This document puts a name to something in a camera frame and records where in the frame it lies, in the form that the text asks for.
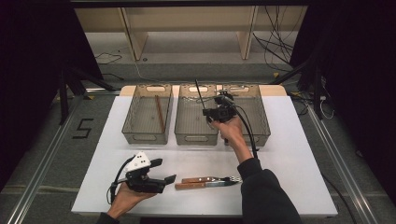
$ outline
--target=white tabletop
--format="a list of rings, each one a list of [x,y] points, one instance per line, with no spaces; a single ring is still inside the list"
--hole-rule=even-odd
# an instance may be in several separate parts
[[[177,175],[176,182],[180,182],[186,177],[239,175],[233,150],[224,146],[220,138],[214,147],[177,145],[174,129],[178,86],[174,87],[173,93],[175,100],[168,144],[158,146],[128,144],[121,129],[133,97],[116,97],[72,212],[82,215],[106,212],[110,207],[106,200],[110,183],[122,164],[138,151],[144,151],[150,160],[163,159],[161,166],[150,170],[150,178]],[[265,147],[258,152],[262,168],[276,174],[300,216],[336,216],[334,203],[291,99],[288,96],[263,96],[262,102],[271,130]],[[142,217],[241,217],[241,204],[240,185],[175,190],[171,184],[162,194],[143,201],[130,213]]]

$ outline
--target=white mount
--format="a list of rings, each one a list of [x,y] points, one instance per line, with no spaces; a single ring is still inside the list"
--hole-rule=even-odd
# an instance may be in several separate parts
[[[151,165],[151,162],[149,161],[149,158],[146,156],[146,154],[143,151],[139,151],[139,153],[137,153],[134,156],[134,159],[128,163],[128,165],[125,167],[124,171],[130,172],[130,171],[148,167],[150,165]]]

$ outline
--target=human arm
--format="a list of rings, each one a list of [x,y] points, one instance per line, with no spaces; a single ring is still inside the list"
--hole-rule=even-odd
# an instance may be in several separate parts
[[[118,219],[145,199],[155,196],[156,193],[136,192],[128,188],[126,183],[120,185],[119,191],[107,213],[99,216],[96,224],[118,224]]]
[[[237,167],[242,176],[242,213],[244,223],[302,223],[286,192],[270,170],[263,170],[260,161],[253,158],[242,135],[239,118],[228,122],[213,121],[221,138],[227,138],[239,161]]]

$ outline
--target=metal blade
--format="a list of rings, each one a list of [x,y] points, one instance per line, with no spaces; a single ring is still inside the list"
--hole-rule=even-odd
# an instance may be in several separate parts
[[[213,187],[227,187],[234,184],[239,183],[238,181],[213,181],[213,182],[206,182],[205,187],[213,188]]]

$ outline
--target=human hand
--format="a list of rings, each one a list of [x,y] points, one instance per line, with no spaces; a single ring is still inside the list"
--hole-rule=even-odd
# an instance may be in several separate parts
[[[234,117],[223,123],[214,120],[211,124],[219,129],[222,139],[228,139],[231,142],[235,142],[243,138],[242,123],[241,119],[238,117]]]
[[[131,210],[138,203],[157,195],[156,193],[136,192],[128,188],[125,182],[120,185],[119,192],[111,204],[107,214],[115,219]]]
[[[222,139],[228,139],[239,163],[253,157],[242,135],[242,122],[240,118],[235,117],[224,123],[214,120],[211,124],[219,129]]]

